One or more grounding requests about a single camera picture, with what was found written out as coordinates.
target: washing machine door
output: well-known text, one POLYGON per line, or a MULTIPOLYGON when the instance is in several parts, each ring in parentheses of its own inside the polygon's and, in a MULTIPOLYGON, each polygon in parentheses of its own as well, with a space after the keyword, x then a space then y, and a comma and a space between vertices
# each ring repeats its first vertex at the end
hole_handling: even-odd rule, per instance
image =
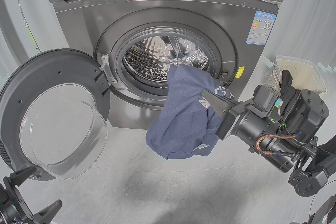
POLYGON ((71 179, 87 171, 106 138, 110 91, 99 63, 72 49, 31 58, 0 92, 0 155, 32 179, 71 179))

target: washing machine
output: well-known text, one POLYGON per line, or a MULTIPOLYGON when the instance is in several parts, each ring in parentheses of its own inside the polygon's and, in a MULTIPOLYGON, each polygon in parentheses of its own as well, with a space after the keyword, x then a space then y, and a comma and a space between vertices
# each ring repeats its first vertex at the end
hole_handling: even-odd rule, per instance
POLYGON ((108 120, 147 129, 162 109, 170 65, 209 72, 236 99, 283 0, 50 0, 72 49, 103 67, 108 120))

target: white plastic basket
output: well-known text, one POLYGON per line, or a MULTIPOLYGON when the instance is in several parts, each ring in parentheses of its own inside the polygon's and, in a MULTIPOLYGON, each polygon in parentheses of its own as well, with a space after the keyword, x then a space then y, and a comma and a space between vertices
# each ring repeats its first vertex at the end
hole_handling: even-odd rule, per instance
POLYGON ((307 60, 277 55, 273 67, 266 79, 266 84, 280 91, 282 71, 288 70, 293 78, 292 86, 296 89, 308 89, 316 92, 320 97, 327 93, 326 85, 316 66, 307 60))

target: clothing tag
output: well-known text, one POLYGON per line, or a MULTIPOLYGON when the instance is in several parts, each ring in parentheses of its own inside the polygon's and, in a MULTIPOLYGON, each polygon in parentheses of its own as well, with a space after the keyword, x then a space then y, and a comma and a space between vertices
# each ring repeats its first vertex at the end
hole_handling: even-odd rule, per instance
POLYGON ((210 146, 210 145, 201 144, 198 147, 196 147, 193 151, 195 151, 196 149, 202 149, 202 148, 207 147, 207 146, 210 146))

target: floor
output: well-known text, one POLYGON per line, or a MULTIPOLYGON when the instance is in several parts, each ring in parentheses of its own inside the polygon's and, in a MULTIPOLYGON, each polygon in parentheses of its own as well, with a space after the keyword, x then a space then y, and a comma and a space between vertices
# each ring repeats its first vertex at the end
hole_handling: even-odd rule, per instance
MULTIPOLYGON (((241 98, 249 98, 268 72, 259 61, 241 98)), ((312 197, 296 195, 287 183, 289 174, 251 154, 238 138, 219 141, 207 157, 165 160, 149 149, 145 134, 109 125, 104 151, 82 176, 28 180, 19 189, 34 213, 61 199, 63 207, 54 219, 58 224, 307 221, 312 197)), ((8 169, 2 167, 3 163, 3 175, 8 169)), ((330 184, 321 190, 312 212, 333 195, 335 187, 330 184)))

